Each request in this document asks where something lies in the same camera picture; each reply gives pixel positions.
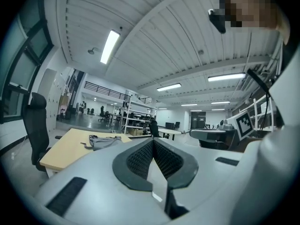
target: gray bag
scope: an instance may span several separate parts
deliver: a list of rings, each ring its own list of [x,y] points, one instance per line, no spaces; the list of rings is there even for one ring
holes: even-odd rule
[[[96,135],[89,135],[89,141],[90,141],[91,147],[88,147],[83,142],[82,142],[82,144],[84,144],[84,147],[86,149],[89,149],[89,150],[93,149],[94,151],[123,143],[121,140],[121,137],[117,137],[117,136],[115,136],[115,137],[97,137]]]

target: person's neck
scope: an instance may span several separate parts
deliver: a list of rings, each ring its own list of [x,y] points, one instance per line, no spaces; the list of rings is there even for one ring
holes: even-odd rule
[[[283,42],[287,45],[290,34],[291,34],[291,26],[286,15],[280,10],[277,9],[277,27],[276,30],[280,32]]]

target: rectangular light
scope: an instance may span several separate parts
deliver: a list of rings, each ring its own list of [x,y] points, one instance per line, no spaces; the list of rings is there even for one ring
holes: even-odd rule
[[[221,103],[230,103],[229,101],[225,101],[225,102],[213,102],[211,104],[221,104]]]
[[[181,106],[197,106],[197,104],[182,104]]]
[[[234,73],[234,74],[208,77],[208,81],[213,82],[213,81],[220,81],[220,80],[227,80],[227,79],[238,79],[238,78],[240,79],[240,78],[244,78],[245,76],[246,76],[245,73]]]
[[[180,88],[180,87],[181,87],[181,84],[177,83],[177,84],[170,85],[170,86],[167,86],[167,87],[158,88],[157,91],[161,92],[161,91],[164,91],[164,90],[173,89],[173,88]]]
[[[107,61],[109,59],[109,56],[111,55],[113,47],[116,44],[119,36],[120,36],[120,34],[117,33],[117,32],[115,32],[114,30],[110,31],[110,33],[108,35],[108,38],[106,40],[103,52],[102,52],[102,56],[101,56],[100,62],[102,62],[104,64],[107,63]]]

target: white corrugated ceiling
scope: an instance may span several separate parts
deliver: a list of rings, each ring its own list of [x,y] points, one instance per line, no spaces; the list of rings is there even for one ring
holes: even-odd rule
[[[230,99],[227,108],[235,107],[256,85],[208,82],[208,77],[262,71],[278,41],[278,34],[267,30],[221,35],[207,16],[218,0],[62,1],[66,12],[59,27],[65,30],[60,36],[68,63],[169,105],[198,101],[207,106]],[[110,30],[120,38],[105,65],[100,58]],[[156,91],[174,83],[182,87]]]

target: storage rack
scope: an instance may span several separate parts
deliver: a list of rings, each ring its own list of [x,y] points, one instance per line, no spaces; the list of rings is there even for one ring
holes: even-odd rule
[[[266,101],[267,101],[266,95],[264,95],[263,97],[261,97],[258,100],[256,100],[254,98],[253,104],[251,104],[250,106],[246,107],[243,110],[240,110],[240,113],[245,110],[248,110],[249,114],[253,113],[253,110],[254,110],[254,115],[252,115],[252,116],[250,115],[250,119],[254,120],[254,130],[256,130],[256,131],[261,129],[260,127],[258,127],[258,122],[259,122],[259,120],[262,120],[265,115],[265,111],[261,111],[260,114],[257,113],[257,106],[260,106],[261,104],[265,103]],[[268,132],[273,132],[277,128],[274,126],[274,114],[276,113],[276,111],[273,110],[273,108],[275,108],[275,104],[272,99],[269,99],[268,108],[270,108],[270,110],[267,111],[266,116],[271,116],[271,126],[264,127],[262,130],[268,131]]]
[[[149,108],[150,109],[150,112],[148,111],[138,111],[138,110],[135,110],[135,109],[132,109],[131,108],[131,105],[137,105],[137,106],[140,106],[140,107],[144,107],[144,108]],[[130,120],[133,120],[133,121],[140,121],[140,122],[146,122],[146,120],[142,120],[142,119],[135,119],[135,118],[130,118],[129,117],[129,114],[131,112],[134,112],[134,113],[141,113],[141,114],[147,114],[147,115],[150,115],[151,117],[155,116],[157,114],[157,108],[156,107],[152,107],[150,105],[147,105],[147,104],[144,104],[144,103],[140,103],[140,102],[136,102],[136,101],[132,101],[130,100],[129,101],[129,105],[128,105],[128,109],[126,107],[124,107],[123,111],[122,111],[122,119],[121,119],[121,130],[123,128],[124,129],[124,134],[126,134],[126,130],[127,128],[136,128],[136,129],[143,129],[143,127],[136,127],[136,126],[129,126],[128,125],[128,122]]]

